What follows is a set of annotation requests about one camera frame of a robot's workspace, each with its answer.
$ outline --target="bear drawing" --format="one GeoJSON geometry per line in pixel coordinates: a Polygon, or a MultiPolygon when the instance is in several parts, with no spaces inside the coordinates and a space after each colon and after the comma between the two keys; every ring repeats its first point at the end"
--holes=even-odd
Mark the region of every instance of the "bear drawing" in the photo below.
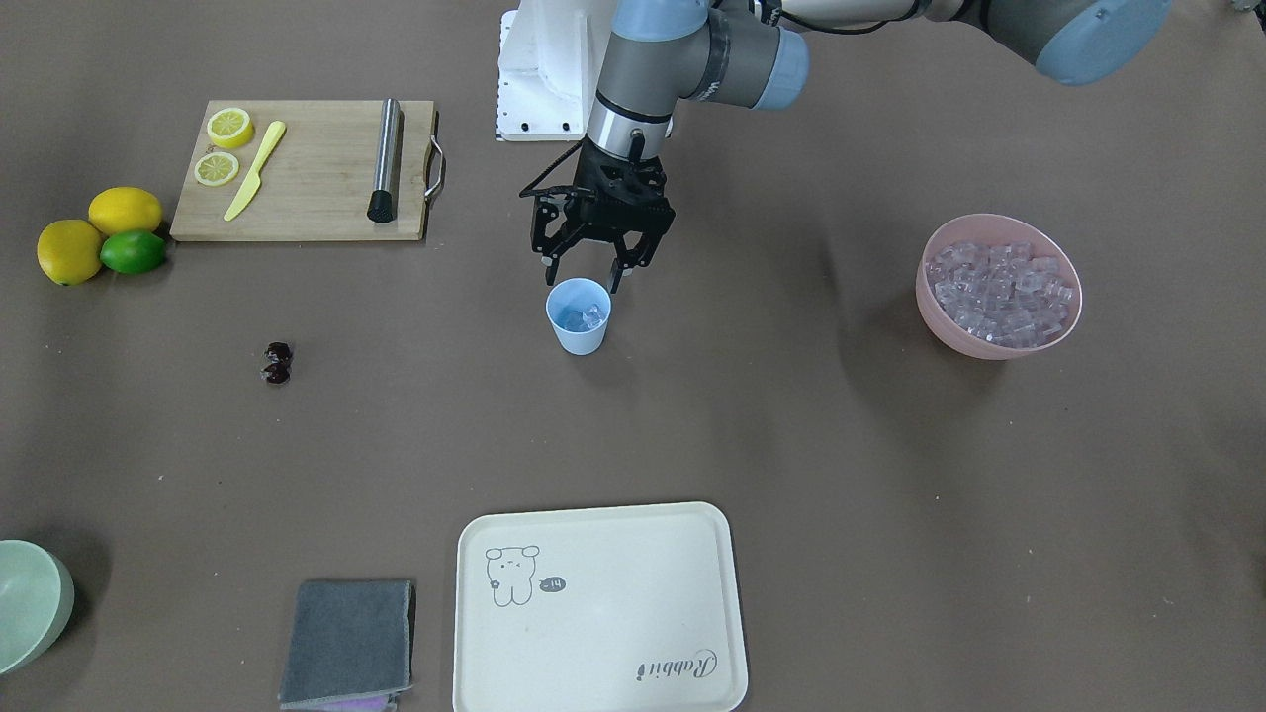
{"type": "Polygon", "coordinates": [[[489,549],[487,580],[492,585],[492,602],[505,608],[523,606],[532,598],[532,576],[537,573],[537,546],[489,549]]]}

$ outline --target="green lime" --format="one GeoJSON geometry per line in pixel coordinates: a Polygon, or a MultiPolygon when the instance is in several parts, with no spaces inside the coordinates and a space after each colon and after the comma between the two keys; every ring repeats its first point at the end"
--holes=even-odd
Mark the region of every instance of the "green lime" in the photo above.
{"type": "Polygon", "coordinates": [[[116,272],[139,275],[162,265],[167,245],[143,229],[110,236],[101,246],[101,264],[116,272]]]}

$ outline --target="yellow plastic knife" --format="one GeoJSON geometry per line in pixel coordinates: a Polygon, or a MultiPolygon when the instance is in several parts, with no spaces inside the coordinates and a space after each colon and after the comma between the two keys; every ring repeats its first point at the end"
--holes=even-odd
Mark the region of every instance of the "yellow plastic knife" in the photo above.
{"type": "Polygon", "coordinates": [[[224,222],[232,220],[238,217],[238,213],[246,210],[246,207],[251,204],[251,199],[254,194],[260,191],[260,186],[263,181],[260,180],[260,170],[263,168],[263,163],[268,161],[268,156],[272,155],[272,149],[277,147],[281,141],[281,134],[286,133],[285,122],[272,122],[268,124],[268,130],[263,132],[263,141],[260,143],[260,151],[254,155],[254,162],[251,163],[251,168],[246,172],[246,177],[242,179],[242,188],[238,189],[238,194],[233,198],[233,203],[229,203],[229,209],[224,212],[224,222]]]}

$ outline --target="bowl of ice cubes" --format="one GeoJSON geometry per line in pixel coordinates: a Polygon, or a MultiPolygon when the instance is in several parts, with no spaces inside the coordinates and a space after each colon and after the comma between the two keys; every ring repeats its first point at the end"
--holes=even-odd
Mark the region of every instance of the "bowl of ice cubes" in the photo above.
{"type": "Polygon", "coordinates": [[[941,226],[914,286],[923,321],[946,346],[1005,360],[1060,343],[1081,318],[1081,280],[1039,229],[977,213],[941,226]]]}

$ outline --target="light blue cup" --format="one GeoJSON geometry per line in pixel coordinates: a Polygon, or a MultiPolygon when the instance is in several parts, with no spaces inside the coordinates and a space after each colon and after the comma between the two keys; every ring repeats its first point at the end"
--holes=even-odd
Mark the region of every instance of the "light blue cup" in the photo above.
{"type": "Polygon", "coordinates": [[[549,317],[549,326],[555,328],[558,343],[568,353],[585,356],[598,351],[603,345],[611,315],[611,295],[594,280],[572,277],[549,290],[549,296],[546,298],[546,315],[549,317]],[[580,315],[595,304],[600,321],[598,323],[592,319],[580,321],[580,315]]]}

